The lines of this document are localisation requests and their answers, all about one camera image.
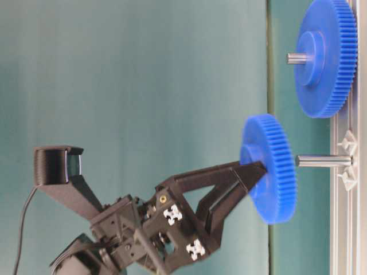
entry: white clip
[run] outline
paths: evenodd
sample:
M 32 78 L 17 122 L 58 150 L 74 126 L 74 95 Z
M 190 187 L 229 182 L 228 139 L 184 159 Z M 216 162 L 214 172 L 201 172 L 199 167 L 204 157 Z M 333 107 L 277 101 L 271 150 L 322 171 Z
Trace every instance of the white clip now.
M 348 130 L 343 138 L 343 141 L 338 143 L 350 156 L 353 156 L 357 149 L 357 139 L 353 133 Z
M 176 220 L 180 221 L 182 219 L 182 213 L 178 210 L 177 205 L 172 205 L 169 209 L 166 209 L 163 215 L 168 219 L 170 226 L 173 226 Z
M 205 255 L 205 248 L 201 245 L 201 242 L 199 239 L 196 239 L 194 243 L 190 243 L 187 245 L 186 250 L 189 254 L 191 254 L 191 258 L 193 261 L 197 260 L 197 256 L 200 254 L 200 256 Z
M 342 179 L 346 191 L 351 190 L 357 184 L 357 176 L 352 166 L 347 167 L 343 174 L 338 174 L 338 178 Z

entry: gear teeth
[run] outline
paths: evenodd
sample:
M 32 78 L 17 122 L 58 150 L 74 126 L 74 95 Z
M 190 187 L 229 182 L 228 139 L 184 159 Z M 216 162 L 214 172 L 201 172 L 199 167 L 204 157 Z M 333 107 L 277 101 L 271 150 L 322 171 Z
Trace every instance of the gear teeth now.
M 332 0 L 339 23 L 339 70 L 333 92 L 324 111 L 318 117 L 334 116 L 344 105 L 352 87 L 358 59 L 356 19 L 345 0 Z
M 272 165 L 272 171 L 268 173 L 270 185 L 274 188 L 275 194 L 271 194 L 275 198 L 276 205 L 272 205 L 272 213 L 261 213 L 262 218 L 270 224 L 286 222 L 294 214 L 297 201 L 297 185 L 294 160 L 288 144 L 287 137 L 278 123 L 278 121 L 269 114 L 250 117 L 249 120 L 256 120 L 257 125 L 261 128 L 261 133 L 253 133 L 262 135 L 266 142 L 267 148 L 264 154 L 269 156 Z

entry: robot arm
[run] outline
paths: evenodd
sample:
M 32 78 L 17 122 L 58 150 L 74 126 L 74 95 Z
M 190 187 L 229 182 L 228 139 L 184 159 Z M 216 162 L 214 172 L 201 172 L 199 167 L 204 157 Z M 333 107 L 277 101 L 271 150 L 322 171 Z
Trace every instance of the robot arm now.
M 71 274 L 71 270 L 74 274 L 82 270 L 119 274 L 133 262 L 168 275 L 204 260 L 220 247 L 224 219 L 266 173 L 261 162 L 223 164 L 174 175 L 159 184 L 147 202 L 128 195 L 102 209 L 80 169 L 69 163 L 68 156 L 73 154 L 79 159 L 74 166 L 80 166 L 82 151 L 75 147 L 38 147 L 34 152 L 36 186 L 88 219 L 97 240 L 94 245 L 85 235 L 74 240 L 65 250 L 72 257 L 64 263 L 58 257 L 52 264 L 53 273 L 58 275 Z M 184 193 L 208 186 L 212 190 L 194 212 Z
M 209 257 L 221 246 L 225 218 L 250 192 L 263 221 L 289 220 L 296 204 L 294 161 L 271 115 L 247 120 L 240 161 L 174 175 L 143 201 L 130 195 L 102 206 L 81 174 L 83 149 L 38 147 L 37 188 L 89 220 L 96 242 L 81 235 L 52 263 L 52 273 L 117 275 L 134 262 L 161 275 Z M 184 193 L 212 186 L 193 210 Z

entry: metal frame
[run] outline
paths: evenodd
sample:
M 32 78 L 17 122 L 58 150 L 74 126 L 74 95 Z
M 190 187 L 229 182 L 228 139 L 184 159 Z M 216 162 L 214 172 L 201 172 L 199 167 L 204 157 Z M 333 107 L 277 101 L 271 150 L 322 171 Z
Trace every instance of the metal frame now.
M 330 175 L 330 274 L 367 274 L 367 2 L 348 0 L 358 25 L 358 67 L 356 79 L 345 106 L 331 119 L 330 151 L 345 154 L 341 146 L 348 130 L 356 138 L 353 157 L 354 183 L 347 185 L 341 167 L 331 169 Z

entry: metal shaft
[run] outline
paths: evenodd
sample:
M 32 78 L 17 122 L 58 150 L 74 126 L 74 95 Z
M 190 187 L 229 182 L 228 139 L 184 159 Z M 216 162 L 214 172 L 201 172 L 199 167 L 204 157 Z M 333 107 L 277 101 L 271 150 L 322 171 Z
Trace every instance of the metal shaft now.
M 307 62 L 306 53 L 289 53 L 287 54 L 287 63 L 290 65 L 305 64 Z
M 298 167 L 340 167 L 351 166 L 350 156 L 299 155 L 296 157 Z

